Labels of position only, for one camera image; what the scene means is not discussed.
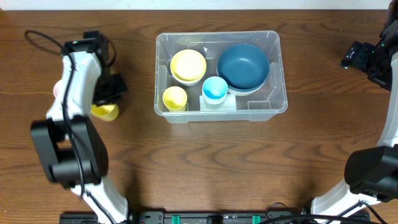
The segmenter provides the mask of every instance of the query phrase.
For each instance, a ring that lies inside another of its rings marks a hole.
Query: wooden table
[[[374,147],[389,92],[339,62],[354,40],[376,43],[386,11],[7,11],[0,17],[0,223],[58,223],[90,208],[50,184],[30,138],[61,78],[62,61],[28,44],[26,29],[60,42],[99,29],[116,45],[129,93],[119,118],[93,118],[109,175],[135,209],[299,207],[343,178],[356,150]],[[289,107],[268,122],[169,124],[154,112],[155,39],[162,32],[275,30]],[[44,47],[56,48],[46,41]],[[398,202],[374,207],[389,223]]]

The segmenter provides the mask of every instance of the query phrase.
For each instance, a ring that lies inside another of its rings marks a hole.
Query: clear plastic bin
[[[200,111],[203,82],[217,76],[217,62],[221,53],[234,44],[247,43],[259,47],[271,64],[266,83],[248,96],[236,96],[236,110]],[[207,69],[201,82],[194,86],[181,85],[170,72],[170,61],[179,51],[193,49],[206,58]],[[188,95],[184,112],[169,112],[163,104],[163,92],[170,86],[182,87]],[[274,31],[164,33],[156,39],[155,111],[170,123],[189,121],[267,121],[287,109],[282,54],[279,35]]]

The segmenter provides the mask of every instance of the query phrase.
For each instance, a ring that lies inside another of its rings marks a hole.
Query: yellow cup
[[[206,59],[196,50],[182,50],[172,58],[170,69],[182,81],[195,81],[205,75]]]
[[[187,100],[187,93],[178,86],[171,86],[163,93],[163,103],[170,112],[185,111]]]
[[[103,106],[91,106],[91,115],[103,121],[113,121],[119,115],[119,106],[117,104],[103,105]]]

